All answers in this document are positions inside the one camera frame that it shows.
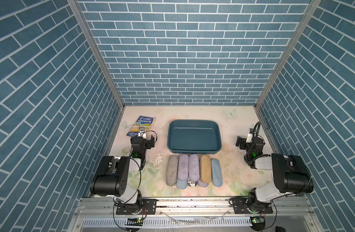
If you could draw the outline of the lavender fabric glasses case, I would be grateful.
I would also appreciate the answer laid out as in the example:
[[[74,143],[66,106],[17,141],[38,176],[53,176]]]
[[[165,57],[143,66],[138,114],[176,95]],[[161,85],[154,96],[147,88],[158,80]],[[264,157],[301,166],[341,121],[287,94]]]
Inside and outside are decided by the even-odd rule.
[[[182,154],[178,158],[178,180],[188,180],[189,177],[189,156]]]

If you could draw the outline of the tan fabric glasses case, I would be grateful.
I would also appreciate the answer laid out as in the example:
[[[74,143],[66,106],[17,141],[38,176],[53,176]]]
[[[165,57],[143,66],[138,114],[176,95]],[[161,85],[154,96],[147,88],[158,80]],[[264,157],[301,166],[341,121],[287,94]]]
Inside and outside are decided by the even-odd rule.
[[[208,155],[202,155],[200,158],[200,179],[206,184],[212,180],[211,158]]]

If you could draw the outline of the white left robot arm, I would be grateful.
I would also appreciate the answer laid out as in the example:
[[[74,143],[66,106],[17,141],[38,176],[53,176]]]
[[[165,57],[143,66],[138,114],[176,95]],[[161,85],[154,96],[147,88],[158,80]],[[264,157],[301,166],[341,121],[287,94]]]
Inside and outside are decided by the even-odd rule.
[[[144,132],[131,138],[131,150],[127,157],[102,157],[91,181],[90,193],[102,197],[111,196],[117,206],[141,208],[141,192],[128,185],[130,165],[135,164],[136,170],[141,173],[146,162],[146,151],[154,148],[157,141],[157,136],[147,139]]]

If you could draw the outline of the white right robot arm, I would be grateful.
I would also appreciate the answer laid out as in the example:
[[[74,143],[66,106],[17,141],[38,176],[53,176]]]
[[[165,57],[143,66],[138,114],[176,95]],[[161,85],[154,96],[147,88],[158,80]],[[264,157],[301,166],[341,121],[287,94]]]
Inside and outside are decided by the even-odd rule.
[[[248,136],[237,137],[235,146],[246,151],[245,163],[252,169],[269,171],[272,180],[259,188],[253,188],[248,194],[247,204],[269,205],[274,200],[290,195],[311,193],[314,183],[310,170],[301,157],[278,153],[265,154],[265,141],[254,129],[250,129]]]

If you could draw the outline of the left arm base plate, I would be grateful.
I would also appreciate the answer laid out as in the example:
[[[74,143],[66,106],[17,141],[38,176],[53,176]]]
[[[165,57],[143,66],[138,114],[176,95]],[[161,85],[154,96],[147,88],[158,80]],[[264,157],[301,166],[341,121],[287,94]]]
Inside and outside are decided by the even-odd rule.
[[[155,215],[156,199],[139,199],[134,204],[116,203],[115,213],[117,215]]]

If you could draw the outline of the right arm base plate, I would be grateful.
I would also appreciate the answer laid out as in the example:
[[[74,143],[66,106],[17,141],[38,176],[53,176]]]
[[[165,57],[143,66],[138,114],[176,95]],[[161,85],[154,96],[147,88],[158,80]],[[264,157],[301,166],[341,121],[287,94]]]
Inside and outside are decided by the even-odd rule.
[[[235,214],[272,214],[270,203],[262,203],[246,197],[233,197],[228,200]]]

